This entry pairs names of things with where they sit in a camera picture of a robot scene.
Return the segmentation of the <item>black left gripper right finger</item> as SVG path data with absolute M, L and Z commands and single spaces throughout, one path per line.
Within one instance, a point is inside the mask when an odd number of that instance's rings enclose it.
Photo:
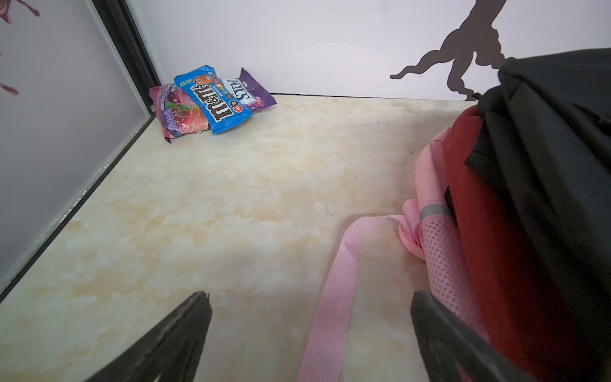
M 533 381 L 428 291 L 415 292 L 411 319 L 429 380 Z

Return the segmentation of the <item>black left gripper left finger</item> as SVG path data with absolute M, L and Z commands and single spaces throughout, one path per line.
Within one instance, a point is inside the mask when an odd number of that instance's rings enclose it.
M 192 381 L 213 316 L 197 291 L 89 381 Z

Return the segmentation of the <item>pink backpack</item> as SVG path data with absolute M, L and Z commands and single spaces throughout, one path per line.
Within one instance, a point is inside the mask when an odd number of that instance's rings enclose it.
M 416 291 L 429 291 L 471 329 L 487 333 L 443 197 L 446 137 L 440 133 L 418 155 L 415 196 L 398 213 L 362 217 L 346 230 L 299 380 L 427 380 L 410 314 Z

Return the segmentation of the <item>red backpack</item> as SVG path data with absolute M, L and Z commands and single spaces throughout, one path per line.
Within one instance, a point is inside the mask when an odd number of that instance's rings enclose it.
M 584 381 L 590 352 L 507 202 L 465 164 L 482 121 L 461 113 L 442 143 L 466 263 L 494 348 L 539 381 Z

